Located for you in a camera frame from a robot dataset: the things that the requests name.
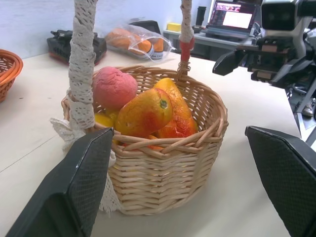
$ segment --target white tabletop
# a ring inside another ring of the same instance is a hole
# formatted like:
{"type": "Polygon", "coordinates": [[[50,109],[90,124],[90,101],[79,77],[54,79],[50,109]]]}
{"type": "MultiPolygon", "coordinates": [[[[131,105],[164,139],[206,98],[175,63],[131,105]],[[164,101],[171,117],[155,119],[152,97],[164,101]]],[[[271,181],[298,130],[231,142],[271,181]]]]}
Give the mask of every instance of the white tabletop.
{"type": "MultiPolygon", "coordinates": [[[[179,55],[159,66],[177,69],[179,55]]],[[[93,237],[288,237],[261,184],[244,131],[247,125],[299,136],[285,92],[250,79],[245,68],[221,77],[214,62],[192,58],[189,74],[217,91],[229,127],[205,188],[183,207],[154,216],[99,212],[93,237]]],[[[108,52],[96,67],[152,65],[108,52]]],[[[0,237],[21,213],[45,175],[64,157],[49,119],[62,118],[67,66],[41,55],[24,60],[22,73],[0,104],[0,237]]]]}

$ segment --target pink peach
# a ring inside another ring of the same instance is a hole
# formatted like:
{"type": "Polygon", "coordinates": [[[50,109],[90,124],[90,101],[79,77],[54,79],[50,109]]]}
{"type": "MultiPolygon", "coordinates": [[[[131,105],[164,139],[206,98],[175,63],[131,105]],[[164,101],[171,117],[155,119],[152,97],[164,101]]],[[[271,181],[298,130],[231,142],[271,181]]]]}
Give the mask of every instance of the pink peach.
{"type": "Polygon", "coordinates": [[[137,92],[134,77],[113,67],[102,68],[93,80],[93,99],[103,108],[120,110],[137,92]]]}

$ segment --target fake fruit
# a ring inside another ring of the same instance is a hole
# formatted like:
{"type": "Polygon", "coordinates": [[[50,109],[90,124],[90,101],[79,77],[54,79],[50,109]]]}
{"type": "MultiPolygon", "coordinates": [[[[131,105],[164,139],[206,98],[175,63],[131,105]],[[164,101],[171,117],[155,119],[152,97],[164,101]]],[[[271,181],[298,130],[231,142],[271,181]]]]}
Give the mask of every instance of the fake fruit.
{"type": "Polygon", "coordinates": [[[100,69],[94,77],[92,87],[93,100],[103,108],[112,110],[120,110],[137,92],[135,78],[113,67],[100,69]]]}
{"type": "MultiPolygon", "coordinates": [[[[149,136],[148,136],[148,139],[153,140],[153,139],[157,139],[157,137],[155,137],[155,136],[153,136],[153,135],[149,135],[149,136]]],[[[150,149],[153,149],[153,150],[162,149],[162,147],[158,147],[158,146],[155,146],[155,145],[149,145],[149,146],[147,146],[147,147],[150,148],[150,149]]]]}
{"type": "Polygon", "coordinates": [[[107,116],[106,114],[103,114],[103,113],[95,114],[94,115],[94,120],[97,123],[99,123],[99,124],[101,124],[101,125],[103,125],[105,127],[113,127],[114,126],[113,120],[109,116],[107,116]]]}
{"type": "Polygon", "coordinates": [[[118,118],[119,111],[107,109],[105,111],[105,115],[107,115],[110,119],[112,119],[113,123],[115,123],[118,118]]]}
{"type": "Polygon", "coordinates": [[[196,132],[198,132],[198,123],[194,120],[194,128],[196,129],[196,132]]]}
{"type": "Polygon", "coordinates": [[[187,103],[176,84],[170,78],[158,81],[154,88],[164,90],[170,97],[173,107],[173,119],[157,132],[159,138],[188,137],[196,133],[196,126],[187,103]]]}
{"type": "Polygon", "coordinates": [[[136,96],[119,112],[115,129],[122,135],[148,137],[172,119],[169,96],[161,89],[150,89],[136,96]]]}

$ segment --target mango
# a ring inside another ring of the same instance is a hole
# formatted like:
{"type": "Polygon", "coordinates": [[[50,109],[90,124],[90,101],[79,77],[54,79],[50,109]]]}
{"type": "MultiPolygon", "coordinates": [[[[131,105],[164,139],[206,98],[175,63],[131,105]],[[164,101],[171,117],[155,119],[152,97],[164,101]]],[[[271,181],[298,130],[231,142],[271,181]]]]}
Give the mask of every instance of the mango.
{"type": "MultiPolygon", "coordinates": [[[[157,137],[153,136],[153,135],[149,135],[148,139],[153,140],[153,139],[157,139],[157,137]]],[[[162,147],[158,147],[155,145],[149,145],[148,148],[151,148],[152,150],[160,150],[162,149],[162,147]]]]}
{"type": "Polygon", "coordinates": [[[115,129],[122,135],[146,138],[172,120],[172,111],[167,93],[153,88],[136,96],[120,110],[115,129]]]}
{"type": "Polygon", "coordinates": [[[170,78],[163,78],[155,84],[154,88],[165,91],[169,95],[173,107],[173,119],[158,131],[158,138],[182,138],[196,133],[191,110],[176,84],[170,78]]]}

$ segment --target laptop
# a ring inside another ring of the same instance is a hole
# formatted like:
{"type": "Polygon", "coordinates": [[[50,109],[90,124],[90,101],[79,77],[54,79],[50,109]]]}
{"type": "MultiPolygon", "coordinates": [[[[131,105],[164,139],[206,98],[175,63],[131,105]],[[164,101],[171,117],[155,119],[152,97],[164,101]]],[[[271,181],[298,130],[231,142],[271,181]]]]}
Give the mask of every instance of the laptop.
{"type": "Polygon", "coordinates": [[[257,6],[254,3],[215,1],[208,19],[206,37],[245,40],[254,24],[257,6]]]}

